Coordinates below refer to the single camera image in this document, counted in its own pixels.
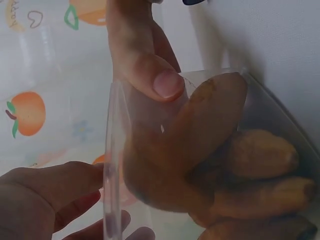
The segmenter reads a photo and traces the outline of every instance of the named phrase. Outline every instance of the hand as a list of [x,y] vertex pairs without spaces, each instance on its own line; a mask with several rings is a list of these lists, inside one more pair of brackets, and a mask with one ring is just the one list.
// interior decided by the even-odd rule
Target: hand
[[[0,236],[2,240],[51,240],[53,233],[88,211],[99,199],[103,164],[68,162],[42,169],[16,168],[0,177]],[[123,229],[130,215],[122,212]],[[143,227],[128,239],[152,240]],[[103,221],[64,240],[103,240]]]
[[170,43],[152,17],[147,0],[108,0],[106,22],[116,80],[130,82],[146,96],[173,101],[185,83]]

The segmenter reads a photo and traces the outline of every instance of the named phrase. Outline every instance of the fingernail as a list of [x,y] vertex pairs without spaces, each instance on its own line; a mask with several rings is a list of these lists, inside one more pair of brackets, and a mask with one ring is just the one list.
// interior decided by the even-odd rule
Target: fingernail
[[167,99],[182,92],[185,88],[185,81],[182,76],[172,70],[164,70],[153,82],[153,89],[161,97]]

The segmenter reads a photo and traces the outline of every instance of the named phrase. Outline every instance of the clear plastic container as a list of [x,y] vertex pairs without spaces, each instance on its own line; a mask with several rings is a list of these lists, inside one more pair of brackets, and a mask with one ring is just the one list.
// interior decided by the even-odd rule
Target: clear plastic container
[[[309,178],[319,182],[319,155],[258,82],[245,71],[235,72],[183,73],[186,91],[170,103],[155,102],[125,82],[112,84],[105,240],[126,239],[140,227],[152,229],[161,240],[196,240],[204,228],[201,240],[219,240],[215,234],[221,231],[223,240],[315,236],[317,227],[306,218],[278,216],[309,209],[316,194]],[[248,139],[255,148],[265,146],[260,142],[266,140],[272,151],[259,150],[260,165],[241,162],[258,156],[255,151],[246,153],[243,143]],[[233,157],[239,151],[244,157]],[[272,160],[263,162],[267,157],[262,155],[268,154],[273,154]],[[291,186],[294,189],[282,196],[273,195]],[[131,216],[123,233],[121,210]],[[310,220],[312,212],[305,211]]]

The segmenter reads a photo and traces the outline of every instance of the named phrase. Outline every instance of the green leaf print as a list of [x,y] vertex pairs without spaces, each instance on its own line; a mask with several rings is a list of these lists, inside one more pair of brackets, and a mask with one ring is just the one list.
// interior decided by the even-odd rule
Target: green leaf print
[[12,128],[12,135],[14,139],[16,138],[17,131],[18,131],[18,120],[15,120]]
[[[74,24],[69,21],[69,14],[72,14]],[[79,30],[79,18],[77,16],[76,8],[72,4],[70,4],[69,8],[65,12],[64,22],[73,30]]]
[[7,101],[6,105],[12,114],[16,114],[16,108],[11,102]]

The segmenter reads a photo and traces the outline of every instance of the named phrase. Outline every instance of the flower print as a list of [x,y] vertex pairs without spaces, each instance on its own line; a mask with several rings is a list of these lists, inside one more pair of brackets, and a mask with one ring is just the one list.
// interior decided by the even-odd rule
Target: flower print
[[80,138],[81,142],[84,143],[87,140],[88,134],[93,131],[93,128],[88,127],[88,122],[86,120],[82,120],[73,125],[72,135],[75,138]]

